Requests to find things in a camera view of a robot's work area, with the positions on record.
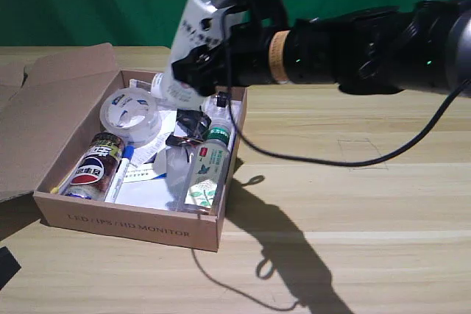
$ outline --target tape roll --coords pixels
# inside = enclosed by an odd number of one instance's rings
[[[108,132],[135,147],[152,141],[160,130],[155,98],[142,88],[123,88],[109,96],[100,120]]]

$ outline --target wood grain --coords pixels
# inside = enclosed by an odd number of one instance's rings
[[[59,50],[0,48],[0,63]],[[130,68],[167,55],[117,48]],[[287,154],[363,160],[412,138],[443,98],[252,87],[244,132]],[[1,244],[23,267],[0,313],[469,313],[470,112],[458,99],[423,142],[371,168],[242,144],[217,254],[47,227],[28,197],[0,204]]]

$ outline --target marker pen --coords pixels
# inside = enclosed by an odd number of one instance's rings
[[[121,184],[123,184],[124,176],[126,175],[127,168],[131,163],[132,154],[134,154],[134,146],[126,146],[124,148],[123,157],[121,158],[121,163],[119,164],[118,170],[111,182],[110,189],[106,193],[105,202],[116,201],[118,196],[119,189],[121,189]]]

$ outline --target small box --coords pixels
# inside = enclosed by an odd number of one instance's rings
[[[49,226],[217,251],[238,137],[214,215],[49,193],[73,168],[93,136],[102,131],[102,102],[115,90],[127,87],[130,79],[151,82],[155,74],[118,68],[109,43],[40,58],[24,84],[22,65],[0,68],[0,201],[33,192]],[[238,125],[242,128],[247,90],[234,89],[233,100],[241,101]]]

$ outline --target black cable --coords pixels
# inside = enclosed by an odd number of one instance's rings
[[[242,131],[239,129],[236,120],[234,119],[234,114],[232,110],[232,63],[230,60],[230,47],[229,47],[229,42],[227,41],[227,33],[226,33],[226,17],[229,15],[233,10],[228,9],[224,12],[222,15],[222,40],[224,44],[224,49],[225,49],[225,65],[226,65],[226,71],[227,71],[227,92],[229,93],[228,95],[228,104],[229,104],[229,115],[230,115],[230,120],[232,121],[232,124],[234,126],[235,131],[237,134],[241,137],[241,140],[244,141],[248,147],[251,149],[261,153],[265,154],[266,156],[270,156],[273,158],[278,158],[281,160],[290,160],[290,161],[299,161],[299,162],[307,162],[307,163],[316,163],[320,165],[332,165],[336,167],[365,167],[368,165],[376,165],[378,163],[383,163],[386,162],[387,160],[390,160],[392,158],[395,158],[399,156],[400,154],[406,152],[413,146],[415,146],[418,142],[421,141],[436,125],[436,123],[439,121],[439,119],[442,117],[443,113],[445,113],[445,110],[450,106],[450,104],[453,102],[453,100],[466,88],[468,85],[471,84],[471,79],[464,80],[452,93],[450,93],[447,98],[443,101],[443,103],[440,105],[439,109],[436,111],[436,113],[433,115],[431,120],[425,125],[425,127],[422,129],[422,131],[417,134],[414,138],[412,138],[409,142],[407,142],[405,145],[401,146],[397,150],[394,150],[393,152],[390,152],[388,154],[385,154],[384,156],[374,158],[372,160],[366,160],[366,161],[358,161],[358,162],[342,162],[342,161],[332,161],[332,160],[321,160],[318,158],[311,158],[311,157],[301,157],[301,156],[291,156],[288,154],[278,154],[275,152],[267,151],[265,149],[262,149],[261,147],[256,146],[253,142],[248,140]]]

